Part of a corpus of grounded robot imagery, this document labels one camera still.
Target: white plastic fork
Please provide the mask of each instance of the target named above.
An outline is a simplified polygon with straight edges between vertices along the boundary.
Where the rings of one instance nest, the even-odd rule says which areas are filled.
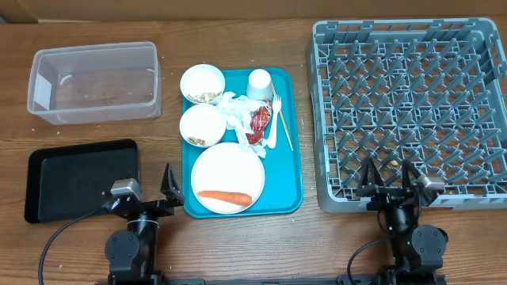
[[[271,122],[271,130],[269,130],[268,147],[270,149],[276,146],[276,125],[278,121],[278,113],[282,109],[282,100],[278,94],[275,93],[273,97],[273,121]]]

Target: carrot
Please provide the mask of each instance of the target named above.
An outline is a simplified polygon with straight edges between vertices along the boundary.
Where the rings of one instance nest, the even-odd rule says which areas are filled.
[[[252,203],[252,197],[245,193],[225,192],[225,191],[201,191],[197,195],[206,198],[213,198],[241,206],[249,206]]]

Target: cup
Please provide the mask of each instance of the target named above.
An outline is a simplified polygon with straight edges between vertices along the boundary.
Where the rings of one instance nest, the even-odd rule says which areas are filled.
[[[257,69],[250,73],[248,77],[248,86],[246,95],[256,100],[271,100],[273,97],[273,88],[271,75],[263,69]]]

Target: dish rack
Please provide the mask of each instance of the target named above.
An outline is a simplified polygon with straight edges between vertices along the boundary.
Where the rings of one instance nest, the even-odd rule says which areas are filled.
[[[390,187],[404,159],[442,177],[430,207],[507,208],[506,67],[485,18],[317,22],[307,76],[319,206],[366,211],[355,189],[369,156]]]

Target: clear plastic container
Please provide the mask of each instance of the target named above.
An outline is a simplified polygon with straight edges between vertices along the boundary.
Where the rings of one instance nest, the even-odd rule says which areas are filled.
[[[162,87],[157,48],[138,42],[38,51],[27,109],[51,124],[158,117]]]

